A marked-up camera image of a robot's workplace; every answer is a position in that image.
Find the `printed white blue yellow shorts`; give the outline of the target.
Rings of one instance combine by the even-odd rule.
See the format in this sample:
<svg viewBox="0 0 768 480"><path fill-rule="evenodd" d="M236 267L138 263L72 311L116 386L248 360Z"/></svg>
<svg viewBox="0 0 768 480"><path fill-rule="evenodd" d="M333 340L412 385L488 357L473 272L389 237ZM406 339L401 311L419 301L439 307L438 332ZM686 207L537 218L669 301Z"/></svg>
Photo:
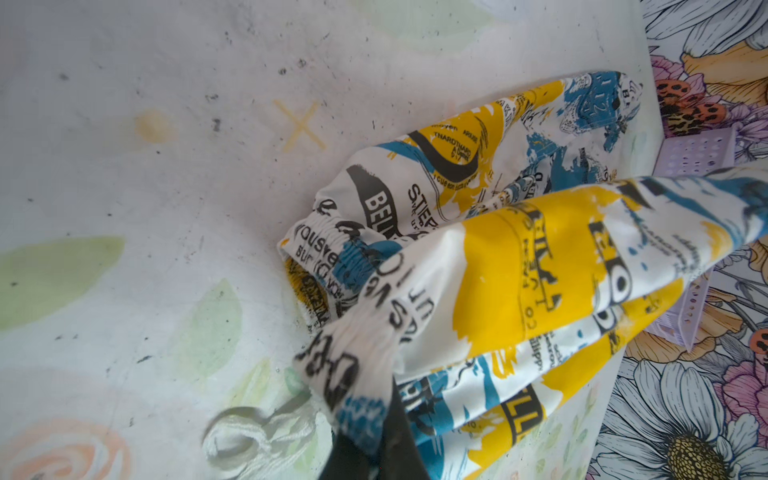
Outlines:
<svg viewBox="0 0 768 480"><path fill-rule="evenodd" d="M294 367L378 474L392 382L429 479L473 479L767 231L767 164L614 180L642 88L598 71L355 153L279 242Z"/></svg>

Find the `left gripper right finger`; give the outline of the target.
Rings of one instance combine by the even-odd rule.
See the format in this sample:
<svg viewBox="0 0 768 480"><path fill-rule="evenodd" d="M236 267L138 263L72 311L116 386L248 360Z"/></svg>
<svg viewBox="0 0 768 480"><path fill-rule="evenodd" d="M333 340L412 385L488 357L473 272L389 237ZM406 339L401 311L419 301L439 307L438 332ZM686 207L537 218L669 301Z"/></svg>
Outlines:
<svg viewBox="0 0 768 480"><path fill-rule="evenodd" d="M429 479L395 382L392 382L390 406L383 424L376 478L381 480Z"/></svg>

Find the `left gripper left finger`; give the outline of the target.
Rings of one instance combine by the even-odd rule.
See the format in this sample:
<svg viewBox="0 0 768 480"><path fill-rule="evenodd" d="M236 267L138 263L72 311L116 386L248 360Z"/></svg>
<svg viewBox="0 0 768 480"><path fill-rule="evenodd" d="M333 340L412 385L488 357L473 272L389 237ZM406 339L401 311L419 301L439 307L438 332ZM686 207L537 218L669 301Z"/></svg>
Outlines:
<svg viewBox="0 0 768 480"><path fill-rule="evenodd" d="M367 480L370 459L350 439L337 435L319 480Z"/></svg>

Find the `lavender plastic basket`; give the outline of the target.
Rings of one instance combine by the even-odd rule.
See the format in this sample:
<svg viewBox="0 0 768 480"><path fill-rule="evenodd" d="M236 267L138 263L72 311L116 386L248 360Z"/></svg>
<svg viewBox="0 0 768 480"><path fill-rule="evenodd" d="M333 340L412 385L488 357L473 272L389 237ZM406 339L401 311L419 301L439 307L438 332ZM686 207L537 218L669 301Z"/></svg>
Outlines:
<svg viewBox="0 0 768 480"><path fill-rule="evenodd" d="M656 176L704 176L735 163L736 131L723 128L663 141L654 166ZM713 268L703 271L677 303L646 331L692 352Z"/></svg>

